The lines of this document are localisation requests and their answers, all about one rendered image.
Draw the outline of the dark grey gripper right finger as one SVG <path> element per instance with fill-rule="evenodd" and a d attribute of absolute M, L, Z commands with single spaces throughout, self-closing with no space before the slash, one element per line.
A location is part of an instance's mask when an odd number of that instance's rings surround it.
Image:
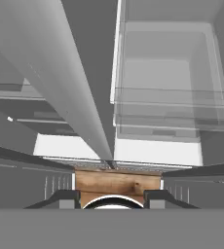
<path fill-rule="evenodd" d="M 145 190 L 143 198 L 146 209 L 197 209 L 195 205 L 176 199 L 167 190 Z"/>

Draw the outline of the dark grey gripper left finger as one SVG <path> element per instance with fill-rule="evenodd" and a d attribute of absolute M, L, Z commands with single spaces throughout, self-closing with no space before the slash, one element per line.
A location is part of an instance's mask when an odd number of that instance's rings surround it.
<path fill-rule="evenodd" d="M 81 194 L 79 191 L 58 190 L 55 191 L 48 199 L 27 206 L 27 209 L 80 209 L 80 198 Z"/>

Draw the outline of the grey freezer door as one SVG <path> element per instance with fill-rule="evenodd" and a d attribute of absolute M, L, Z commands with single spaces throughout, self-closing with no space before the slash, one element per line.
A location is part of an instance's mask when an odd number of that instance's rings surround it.
<path fill-rule="evenodd" d="M 24 208 L 73 190 L 74 173 L 73 166 L 0 147 L 0 208 Z"/>

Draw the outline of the grey fridge door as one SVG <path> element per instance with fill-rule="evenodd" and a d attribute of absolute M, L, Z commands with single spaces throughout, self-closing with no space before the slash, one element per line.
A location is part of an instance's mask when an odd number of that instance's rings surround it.
<path fill-rule="evenodd" d="M 165 172 L 166 190 L 200 208 L 224 208 L 224 163 Z"/>

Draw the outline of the grey freezer shelf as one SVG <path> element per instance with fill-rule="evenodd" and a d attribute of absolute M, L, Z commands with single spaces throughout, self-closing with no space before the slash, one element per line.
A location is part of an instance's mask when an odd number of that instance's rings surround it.
<path fill-rule="evenodd" d="M 32 85 L 30 85 L 27 80 L 24 80 L 22 84 L 0 83 L 0 98 L 44 99 L 44 97 Z"/>
<path fill-rule="evenodd" d="M 36 117 L 36 118 L 16 118 L 8 116 L 9 122 L 25 125 L 28 128 L 46 135 L 77 136 L 74 129 L 61 118 Z"/>

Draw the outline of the clear glass fridge shelf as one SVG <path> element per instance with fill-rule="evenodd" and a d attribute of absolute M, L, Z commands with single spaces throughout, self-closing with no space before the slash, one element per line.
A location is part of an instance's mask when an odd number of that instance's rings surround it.
<path fill-rule="evenodd" d="M 224 91 L 115 88 L 111 102 L 224 108 Z"/>
<path fill-rule="evenodd" d="M 224 131 L 224 109 L 179 105 L 118 103 L 114 124 L 202 131 Z"/>

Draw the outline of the grey side-by-side fridge freezer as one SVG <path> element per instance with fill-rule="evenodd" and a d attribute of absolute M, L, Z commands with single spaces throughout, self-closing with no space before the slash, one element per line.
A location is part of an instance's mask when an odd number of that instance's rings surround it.
<path fill-rule="evenodd" d="M 77 133 L 39 133 L 40 155 L 140 170 L 224 163 L 224 131 L 116 125 L 111 102 L 115 88 L 224 91 L 224 0 L 0 0 L 0 83 L 24 80 L 44 99 L 0 108 Z"/>

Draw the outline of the white and black round thing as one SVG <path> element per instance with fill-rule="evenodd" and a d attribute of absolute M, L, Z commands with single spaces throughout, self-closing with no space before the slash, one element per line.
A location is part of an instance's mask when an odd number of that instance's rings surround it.
<path fill-rule="evenodd" d="M 96 209 L 102 206 L 116 206 L 116 205 L 127 207 L 128 209 L 144 208 L 142 203 L 130 197 L 120 196 L 120 195 L 107 195 L 92 199 L 84 206 L 84 209 Z"/>

